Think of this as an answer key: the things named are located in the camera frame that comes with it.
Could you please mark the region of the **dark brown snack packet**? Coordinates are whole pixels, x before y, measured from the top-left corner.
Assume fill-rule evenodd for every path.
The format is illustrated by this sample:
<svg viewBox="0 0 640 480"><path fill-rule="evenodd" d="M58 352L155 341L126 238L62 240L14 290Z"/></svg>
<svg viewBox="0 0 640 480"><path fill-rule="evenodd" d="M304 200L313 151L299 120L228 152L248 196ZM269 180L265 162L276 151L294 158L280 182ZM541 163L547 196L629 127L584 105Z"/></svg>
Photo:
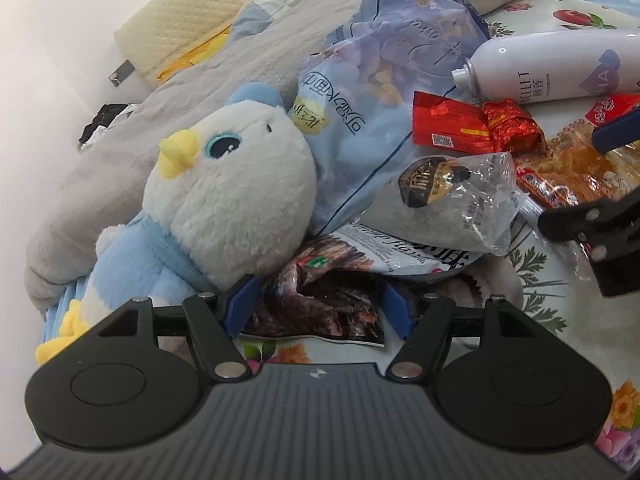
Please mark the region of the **dark brown snack packet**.
<svg viewBox="0 0 640 480"><path fill-rule="evenodd" d="M262 288L245 335L318 337L381 347L374 260L336 237L311 240Z"/></svg>

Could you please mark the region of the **clear red-label snack packet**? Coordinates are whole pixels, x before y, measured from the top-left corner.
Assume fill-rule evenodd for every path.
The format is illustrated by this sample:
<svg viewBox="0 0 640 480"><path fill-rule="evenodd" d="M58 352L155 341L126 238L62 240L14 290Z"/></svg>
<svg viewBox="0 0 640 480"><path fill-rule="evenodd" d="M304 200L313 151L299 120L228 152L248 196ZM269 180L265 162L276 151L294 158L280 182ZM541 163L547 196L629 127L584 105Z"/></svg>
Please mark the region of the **clear red-label snack packet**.
<svg viewBox="0 0 640 480"><path fill-rule="evenodd" d="M520 188L547 208L627 195L639 185L639 143L602 154L591 136L595 128L638 105L636 94L606 96L548 140L543 152L518 156L514 164Z"/></svg>

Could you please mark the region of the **floral vinyl mat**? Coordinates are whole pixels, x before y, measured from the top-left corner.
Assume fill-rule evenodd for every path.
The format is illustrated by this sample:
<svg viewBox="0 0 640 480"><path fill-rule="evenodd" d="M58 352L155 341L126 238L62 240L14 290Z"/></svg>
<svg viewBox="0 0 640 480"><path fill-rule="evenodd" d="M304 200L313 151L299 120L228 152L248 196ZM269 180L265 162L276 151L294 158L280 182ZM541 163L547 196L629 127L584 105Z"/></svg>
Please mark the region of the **floral vinyl mat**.
<svg viewBox="0 0 640 480"><path fill-rule="evenodd" d="M392 177L423 156L422 148L413 147L414 155ZM614 462L630 467L639 458L639 299L634 295L602 298L593 278L569 250L555 252L534 231L538 206L532 196L523 193L526 200L511 226L505 254L484 254L460 273L434 282L403 280L434 288L465 307L479 307L490 294L501 292L515 307L599 365L614 386L614 396L598 445ZM359 223L363 211L341 226Z"/></svg>

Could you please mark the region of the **white black printed snack bag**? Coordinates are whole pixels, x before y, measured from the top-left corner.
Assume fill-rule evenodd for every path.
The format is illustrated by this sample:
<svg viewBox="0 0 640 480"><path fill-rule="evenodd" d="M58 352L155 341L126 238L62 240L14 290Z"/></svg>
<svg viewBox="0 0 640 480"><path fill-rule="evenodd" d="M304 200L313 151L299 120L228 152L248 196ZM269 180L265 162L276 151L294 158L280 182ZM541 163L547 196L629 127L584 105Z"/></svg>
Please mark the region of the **white black printed snack bag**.
<svg viewBox="0 0 640 480"><path fill-rule="evenodd" d="M448 278L484 257L479 252L413 244L359 223L345 224L329 238L361 252L364 272L418 282Z"/></svg>

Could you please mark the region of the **white blue plush penguin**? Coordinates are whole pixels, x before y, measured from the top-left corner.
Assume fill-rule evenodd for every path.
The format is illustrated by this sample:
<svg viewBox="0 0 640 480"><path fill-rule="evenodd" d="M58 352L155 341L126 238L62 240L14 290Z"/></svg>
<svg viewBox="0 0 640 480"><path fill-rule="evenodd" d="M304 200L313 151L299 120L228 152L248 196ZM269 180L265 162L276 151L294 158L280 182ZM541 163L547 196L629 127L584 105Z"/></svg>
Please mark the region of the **white blue plush penguin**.
<svg viewBox="0 0 640 480"><path fill-rule="evenodd" d="M102 231L96 264L55 307L60 325L37 347L37 363L131 298L173 306L280 270L305 237L316 192L314 159L280 93L244 84L220 110L160 141L140 212Z"/></svg>

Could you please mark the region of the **white spray bottle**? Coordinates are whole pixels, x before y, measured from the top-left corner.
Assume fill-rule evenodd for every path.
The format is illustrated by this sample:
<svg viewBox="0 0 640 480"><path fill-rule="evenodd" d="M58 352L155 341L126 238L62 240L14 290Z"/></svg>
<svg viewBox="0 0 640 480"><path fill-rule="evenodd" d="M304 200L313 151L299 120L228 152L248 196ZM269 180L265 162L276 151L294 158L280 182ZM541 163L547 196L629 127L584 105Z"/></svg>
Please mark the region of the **white spray bottle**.
<svg viewBox="0 0 640 480"><path fill-rule="evenodd" d="M626 30L537 32L481 44L451 72L457 88L520 104L639 90L639 34Z"/></svg>

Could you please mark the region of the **small red foil snack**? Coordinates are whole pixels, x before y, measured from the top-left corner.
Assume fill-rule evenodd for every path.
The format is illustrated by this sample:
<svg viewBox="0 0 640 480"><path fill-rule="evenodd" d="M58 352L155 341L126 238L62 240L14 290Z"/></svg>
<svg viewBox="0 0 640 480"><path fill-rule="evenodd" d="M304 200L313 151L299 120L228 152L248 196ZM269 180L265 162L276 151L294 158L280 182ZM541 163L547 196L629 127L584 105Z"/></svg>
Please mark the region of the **small red foil snack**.
<svg viewBox="0 0 640 480"><path fill-rule="evenodd" d="M472 105L416 92L413 142L468 155L508 152L514 156L547 151L544 133L527 110L510 99Z"/></svg>

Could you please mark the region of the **clear black-label snack bag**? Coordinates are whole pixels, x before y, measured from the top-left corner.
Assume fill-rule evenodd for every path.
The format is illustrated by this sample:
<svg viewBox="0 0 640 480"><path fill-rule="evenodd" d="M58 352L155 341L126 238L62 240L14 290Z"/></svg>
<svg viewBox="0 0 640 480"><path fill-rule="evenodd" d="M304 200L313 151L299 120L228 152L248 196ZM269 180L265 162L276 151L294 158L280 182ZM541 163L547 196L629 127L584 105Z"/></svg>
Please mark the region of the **clear black-label snack bag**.
<svg viewBox="0 0 640 480"><path fill-rule="evenodd" d="M524 200L509 153L424 156L376 193L359 223L413 244L501 256Z"/></svg>

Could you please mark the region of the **grey duvet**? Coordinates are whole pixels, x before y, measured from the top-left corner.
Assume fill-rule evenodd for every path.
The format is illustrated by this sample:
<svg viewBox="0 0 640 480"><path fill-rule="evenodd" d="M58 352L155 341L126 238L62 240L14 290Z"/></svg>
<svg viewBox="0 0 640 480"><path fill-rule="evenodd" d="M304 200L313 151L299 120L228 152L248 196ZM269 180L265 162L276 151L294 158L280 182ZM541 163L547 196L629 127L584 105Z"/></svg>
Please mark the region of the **grey duvet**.
<svg viewBox="0 0 640 480"><path fill-rule="evenodd" d="M24 284L37 311L54 306L66 286L92 268L103 228L139 211L160 139L223 106L246 82L270 84L291 103L306 57L356 13L360 1L303 0L263 32L172 76L82 154L50 195L49 210L26 246Z"/></svg>

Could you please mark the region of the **pale blue snack bag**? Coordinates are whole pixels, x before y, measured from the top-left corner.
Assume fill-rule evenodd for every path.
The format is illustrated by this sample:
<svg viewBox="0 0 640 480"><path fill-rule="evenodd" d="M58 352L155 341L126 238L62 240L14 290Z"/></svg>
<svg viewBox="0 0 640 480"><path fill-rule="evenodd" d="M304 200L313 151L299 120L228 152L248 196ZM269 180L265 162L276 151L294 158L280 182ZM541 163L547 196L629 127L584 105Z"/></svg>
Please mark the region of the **pale blue snack bag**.
<svg viewBox="0 0 640 480"><path fill-rule="evenodd" d="M290 110L317 167L314 234L360 214L416 150L416 92L455 96L453 70L489 38L469 0L362 0L306 59Z"/></svg>

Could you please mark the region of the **yellow pillow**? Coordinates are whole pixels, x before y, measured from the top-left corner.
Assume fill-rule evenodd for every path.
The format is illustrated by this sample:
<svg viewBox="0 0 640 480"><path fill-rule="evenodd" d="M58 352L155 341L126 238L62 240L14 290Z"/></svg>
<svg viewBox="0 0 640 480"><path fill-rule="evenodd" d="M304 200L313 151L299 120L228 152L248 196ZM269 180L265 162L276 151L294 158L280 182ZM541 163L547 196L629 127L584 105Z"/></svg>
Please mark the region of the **yellow pillow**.
<svg viewBox="0 0 640 480"><path fill-rule="evenodd" d="M180 56L180 58L177 58L174 62L171 62L163 68L157 74L156 81L161 84L179 70L185 70L211 58L226 44L230 34L231 26L228 26L218 32L218 34L211 36L198 47L186 52L183 56Z"/></svg>

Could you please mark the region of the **cream quilted headboard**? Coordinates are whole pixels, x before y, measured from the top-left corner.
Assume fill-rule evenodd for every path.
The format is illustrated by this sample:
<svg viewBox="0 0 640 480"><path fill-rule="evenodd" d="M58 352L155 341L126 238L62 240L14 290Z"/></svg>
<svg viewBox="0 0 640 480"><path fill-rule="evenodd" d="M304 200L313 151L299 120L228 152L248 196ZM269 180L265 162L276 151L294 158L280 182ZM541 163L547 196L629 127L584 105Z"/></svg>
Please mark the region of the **cream quilted headboard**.
<svg viewBox="0 0 640 480"><path fill-rule="evenodd" d="M158 86L190 65L206 44L220 49L250 0L151 0L114 32L120 53L140 75Z"/></svg>

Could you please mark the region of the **wall socket plate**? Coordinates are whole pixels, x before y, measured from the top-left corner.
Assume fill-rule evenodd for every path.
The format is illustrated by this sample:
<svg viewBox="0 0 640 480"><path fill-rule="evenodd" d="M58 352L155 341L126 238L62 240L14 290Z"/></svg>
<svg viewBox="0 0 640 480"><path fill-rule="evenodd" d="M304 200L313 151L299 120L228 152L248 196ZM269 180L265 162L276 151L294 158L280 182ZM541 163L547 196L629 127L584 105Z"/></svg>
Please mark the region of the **wall socket plate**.
<svg viewBox="0 0 640 480"><path fill-rule="evenodd" d="M114 87L119 87L129 76L131 76L136 69L129 60L126 60L120 64L110 76L108 80Z"/></svg>

